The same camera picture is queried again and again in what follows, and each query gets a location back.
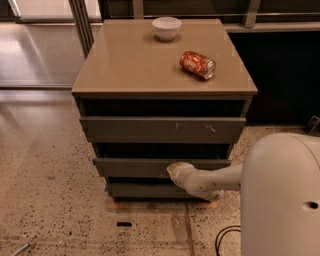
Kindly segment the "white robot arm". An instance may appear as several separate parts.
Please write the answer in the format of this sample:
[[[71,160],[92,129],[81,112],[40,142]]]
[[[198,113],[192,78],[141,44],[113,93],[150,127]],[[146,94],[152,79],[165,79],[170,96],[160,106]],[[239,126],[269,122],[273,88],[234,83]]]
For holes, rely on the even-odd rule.
[[[207,171],[167,167],[192,196],[240,193],[241,256],[320,256],[320,138],[277,133],[258,140],[242,164]]]

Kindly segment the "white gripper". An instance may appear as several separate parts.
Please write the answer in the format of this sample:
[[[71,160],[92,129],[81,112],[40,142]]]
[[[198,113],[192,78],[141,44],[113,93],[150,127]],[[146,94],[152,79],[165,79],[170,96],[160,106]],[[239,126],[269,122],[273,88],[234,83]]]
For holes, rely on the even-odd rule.
[[[192,164],[187,162],[172,163],[167,172],[175,185],[184,190],[199,190],[199,173]]]

